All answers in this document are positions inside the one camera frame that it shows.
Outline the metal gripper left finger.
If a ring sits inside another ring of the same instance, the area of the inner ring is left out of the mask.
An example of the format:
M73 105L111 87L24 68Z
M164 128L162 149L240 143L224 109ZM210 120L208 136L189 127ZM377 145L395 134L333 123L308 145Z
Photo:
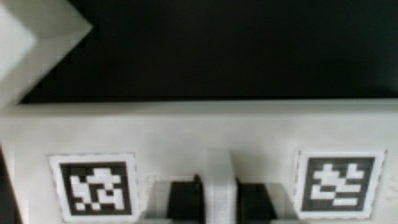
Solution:
M205 224L205 190L201 177L171 184L168 218L173 224Z

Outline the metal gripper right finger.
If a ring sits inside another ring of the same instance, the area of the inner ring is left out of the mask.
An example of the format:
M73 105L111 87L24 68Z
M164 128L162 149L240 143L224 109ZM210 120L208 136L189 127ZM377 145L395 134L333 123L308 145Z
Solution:
M271 224L278 214L265 184L242 182L237 184L237 222L239 224Z

